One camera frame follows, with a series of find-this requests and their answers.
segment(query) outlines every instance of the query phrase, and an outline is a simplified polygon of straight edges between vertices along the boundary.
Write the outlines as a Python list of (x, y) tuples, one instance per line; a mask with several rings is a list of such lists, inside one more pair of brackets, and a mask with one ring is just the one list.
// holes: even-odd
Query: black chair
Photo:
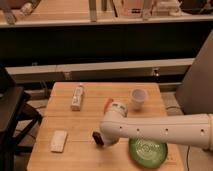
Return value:
[[(27, 101), (30, 96), (17, 86), (6, 69), (0, 66), (0, 170), (14, 170), (14, 155), (31, 152), (32, 147), (19, 146), (30, 129), (42, 121), (42, 116)], [(19, 121), (30, 120), (16, 136)]]

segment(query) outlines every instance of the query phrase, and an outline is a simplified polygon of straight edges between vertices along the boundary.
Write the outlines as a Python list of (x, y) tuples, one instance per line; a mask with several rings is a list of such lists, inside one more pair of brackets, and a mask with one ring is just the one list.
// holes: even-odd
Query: black object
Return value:
[(97, 145), (103, 146), (104, 142), (101, 138), (101, 134), (99, 132), (93, 132), (92, 137), (94, 138)]
[(194, 58), (212, 28), (211, 20), (0, 28), (0, 61), (26, 66)]
[[(0, 170), (13, 171), (14, 155), (31, 152), (32, 147), (19, 146), (30, 129), (41, 123), (41, 115), (26, 102), (30, 96), (17, 86), (4, 67), (0, 66)], [(16, 136), (14, 132), (21, 120), (31, 120)]]

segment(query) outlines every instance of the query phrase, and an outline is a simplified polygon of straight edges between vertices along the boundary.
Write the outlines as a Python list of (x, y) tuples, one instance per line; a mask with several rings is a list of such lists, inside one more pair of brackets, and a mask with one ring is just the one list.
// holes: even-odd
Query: wooden table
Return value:
[[(70, 108), (72, 95), (78, 83), (56, 83), (51, 93), (43, 122), (31, 154), (29, 171), (146, 171), (132, 161), (128, 154), (128, 139), (108, 148), (98, 148), (92, 132), (99, 131), (103, 106), (108, 98), (127, 104), (128, 117), (166, 116), (158, 85), (155, 83), (84, 83), (85, 96), (82, 110)], [(146, 89), (149, 100), (141, 112), (131, 109), (129, 100), (133, 88)], [(50, 140), (55, 130), (68, 131), (63, 153), (50, 152)], [(176, 145), (169, 144), (169, 155), (158, 171), (183, 171), (183, 164)]]
[[(90, 22), (90, 11), (88, 0), (41, 0), (39, 5), (29, 16), (24, 16), (20, 10), (13, 10), (18, 23), (33, 24), (36, 22), (60, 23), (63, 21), (83, 21)], [(108, 5), (108, 10), (102, 12), (101, 1), (97, 0), (98, 19), (112, 19), (114, 13)], [(0, 9), (0, 24), (6, 23), (4, 15)]]

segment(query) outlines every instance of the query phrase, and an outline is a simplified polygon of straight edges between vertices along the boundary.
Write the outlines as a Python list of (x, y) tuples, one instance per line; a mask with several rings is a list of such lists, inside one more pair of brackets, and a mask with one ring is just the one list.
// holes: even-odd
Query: table leg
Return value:
[(144, 0), (142, 9), (141, 9), (141, 17), (143, 18), (143, 20), (148, 20), (151, 17), (151, 7), (152, 7), (152, 1)]
[(112, 10), (114, 11), (115, 17), (118, 17), (118, 13), (113, 0), (109, 0)]
[(107, 0), (101, 0), (101, 9), (102, 11), (107, 10)]
[(97, 21), (96, 0), (89, 0), (89, 10), (91, 22), (96, 22)]
[(5, 153), (5, 170), (13, 171), (14, 170), (14, 153), (12, 150), (8, 150)]

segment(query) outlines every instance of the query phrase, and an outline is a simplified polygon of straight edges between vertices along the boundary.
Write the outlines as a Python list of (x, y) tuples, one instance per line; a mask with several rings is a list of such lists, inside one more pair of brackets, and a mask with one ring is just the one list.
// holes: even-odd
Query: office chair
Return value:
[[(0, 170), (13, 171), (14, 155), (31, 152), (32, 147), (19, 146), (30, 129), (42, 121), (42, 116), (27, 101), (30, 96), (24, 88), (15, 84), (4, 67), (0, 65)], [(30, 120), (16, 136), (19, 121)]]
[(7, 23), (15, 24), (17, 19), (15, 15), (13, 14), (10, 6), (7, 4), (6, 0), (0, 0), (0, 9), (2, 9)]
[(175, 94), (185, 114), (213, 113), (213, 30)]

